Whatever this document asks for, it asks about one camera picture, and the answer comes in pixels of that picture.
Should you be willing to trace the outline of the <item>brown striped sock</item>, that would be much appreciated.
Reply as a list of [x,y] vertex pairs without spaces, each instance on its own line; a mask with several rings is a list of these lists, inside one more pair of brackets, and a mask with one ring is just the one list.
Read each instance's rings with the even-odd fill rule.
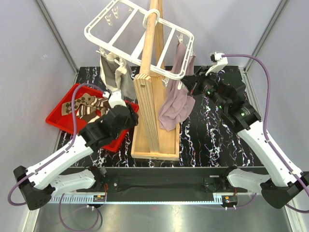
[[81,97],[80,106],[76,112],[76,116],[79,119],[89,122],[98,116],[97,111],[100,115],[105,115],[109,109],[107,98],[98,98],[95,96]]

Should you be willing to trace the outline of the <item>white hanger clip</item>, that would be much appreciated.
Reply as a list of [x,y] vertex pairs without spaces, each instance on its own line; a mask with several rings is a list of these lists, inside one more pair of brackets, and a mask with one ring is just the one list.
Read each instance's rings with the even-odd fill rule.
[[162,84],[164,87],[167,87],[168,86],[168,83],[169,83],[170,79],[169,78],[165,78],[165,79],[162,79]]

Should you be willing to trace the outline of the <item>white clip hanger frame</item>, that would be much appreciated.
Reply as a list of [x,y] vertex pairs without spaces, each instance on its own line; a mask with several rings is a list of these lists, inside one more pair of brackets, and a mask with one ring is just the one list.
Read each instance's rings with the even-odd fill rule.
[[[166,27],[170,30],[167,39],[160,44],[158,57],[155,63],[150,63],[149,70],[169,79],[180,80],[186,75],[189,58],[193,54],[193,34],[169,21],[161,18],[156,6],[149,10],[129,0],[112,0],[84,29],[84,36],[100,47],[99,53],[103,56],[107,51],[142,66],[144,50],[149,50],[147,60],[152,61],[153,39],[147,29],[148,19],[151,18],[153,27]],[[187,38],[185,54],[181,61],[180,70],[171,73],[164,69],[164,58],[174,36],[179,39]]]

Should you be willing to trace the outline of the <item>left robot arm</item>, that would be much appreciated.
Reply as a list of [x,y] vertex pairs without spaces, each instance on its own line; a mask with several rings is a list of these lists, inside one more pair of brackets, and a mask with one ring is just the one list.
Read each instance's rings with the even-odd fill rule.
[[89,166],[78,173],[63,174],[72,164],[110,144],[120,134],[138,124],[138,114],[130,103],[118,105],[96,121],[87,124],[65,146],[43,161],[14,169],[16,187],[24,205],[36,210],[53,197],[69,192],[98,192],[105,184],[102,168]]

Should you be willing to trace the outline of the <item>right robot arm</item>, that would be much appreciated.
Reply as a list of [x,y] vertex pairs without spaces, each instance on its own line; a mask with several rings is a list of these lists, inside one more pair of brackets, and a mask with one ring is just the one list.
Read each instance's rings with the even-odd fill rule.
[[182,82],[193,95],[203,95],[220,110],[220,117],[260,159],[267,174],[256,174],[229,167],[219,176],[219,188],[246,189],[260,194],[276,209],[281,209],[309,185],[309,173],[297,167],[273,140],[256,109],[245,99],[242,81],[218,74],[219,69],[202,66]]

